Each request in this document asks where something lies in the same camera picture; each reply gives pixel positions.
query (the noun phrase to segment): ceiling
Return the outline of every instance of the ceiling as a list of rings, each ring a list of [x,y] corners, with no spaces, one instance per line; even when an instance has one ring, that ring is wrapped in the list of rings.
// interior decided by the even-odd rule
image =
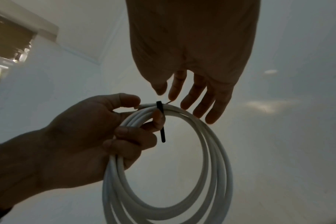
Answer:
[[[12,20],[45,29],[56,35],[63,48],[99,64],[124,17],[125,1],[0,0],[0,11]]]

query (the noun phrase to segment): hand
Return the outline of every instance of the hand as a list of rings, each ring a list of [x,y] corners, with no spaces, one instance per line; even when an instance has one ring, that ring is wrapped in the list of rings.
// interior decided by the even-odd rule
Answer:
[[[175,100],[186,79],[194,84],[181,102],[188,109],[207,92],[193,114],[212,124],[222,115],[251,54],[260,0],[126,0],[132,55],[158,95],[174,74],[169,99]]]
[[[153,121],[141,128],[119,127],[133,112],[113,111],[139,104],[140,98],[133,95],[96,96],[56,117],[45,128],[50,149],[42,168],[44,185],[64,188],[100,181],[110,154],[122,156],[127,169],[142,150],[154,147],[157,138],[153,132],[162,129],[165,121],[159,110],[153,113]]]
[[[0,144],[0,209],[46,190],[100,181],[110,154],[121,155],[129,168],[142,150],[156,145],[153,132],[165,121],[156,110],[153,121],[140,128],[119,127],[132,112],[113,110],[139,104],[139,97],[123,93],[92,97],[70,107],[47,127]]]

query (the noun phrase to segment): white cable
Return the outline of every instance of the white cable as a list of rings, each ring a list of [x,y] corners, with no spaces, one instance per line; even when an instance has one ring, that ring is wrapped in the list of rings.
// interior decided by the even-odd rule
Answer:
[[[139,110],[124,120],[121,126],[140,127],[152,117],[156,104],[142,104]],[[124,172],[123,158],[110,156],[103,181],[103,206],[106,222],[133,224],[127,213],[138,224],[152,224],[150,220],[168,220],[184,213],[200,196],[209,171],[211,161],[211,179],[207,195],[198,211],[184,224],[196,224],[204,216],[211,202],[212,207],[204,223],[220,224],[225,219],[232,200],[232,171],[224,147],[214,132],[201,120],[178,107],[164,104],[166,116],[185,120],[196,131],[202,146],[203,165],[200,178],[193,191],[180,203],[166,208],[150,206],[139,199],[130,188]]]

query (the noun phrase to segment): black cable tie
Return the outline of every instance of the black cable tie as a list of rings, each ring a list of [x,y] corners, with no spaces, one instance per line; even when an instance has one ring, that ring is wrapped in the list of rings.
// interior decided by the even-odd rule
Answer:
[[[164,110],[163,110],[163,104],[162,101],[157,101],[157,108],[162,112],[162,114],[164,115]],[[161,140],[162,143],[165,143],[165,133],[164,133],[164,127],[161,129]]]

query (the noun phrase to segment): wrist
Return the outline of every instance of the wrist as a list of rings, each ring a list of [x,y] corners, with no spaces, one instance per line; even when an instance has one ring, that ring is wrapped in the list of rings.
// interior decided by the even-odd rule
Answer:
[[[41,177],[44,152],[42,130],[0,144],[0,209],[46,190]]]

